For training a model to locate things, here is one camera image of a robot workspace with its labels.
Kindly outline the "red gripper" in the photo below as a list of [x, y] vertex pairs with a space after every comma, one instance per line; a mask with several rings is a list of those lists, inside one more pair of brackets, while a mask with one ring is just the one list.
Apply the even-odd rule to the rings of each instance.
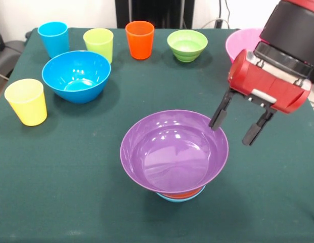
[[209, 127], [217, 130], [227, 115], [235, 91], [255, 95], [271, 104], [256, 123], [253, 123], [242, 139], [251, 146], [275, 113], [289, 114], [298, 110], [306, 101], [311, 90], [311, 81], [284, 73], [271, 64], [257, 58], [252, 51], [242, 50], [232, 63], [228, 81], [230, 88], [225, 92], [214, 113]]

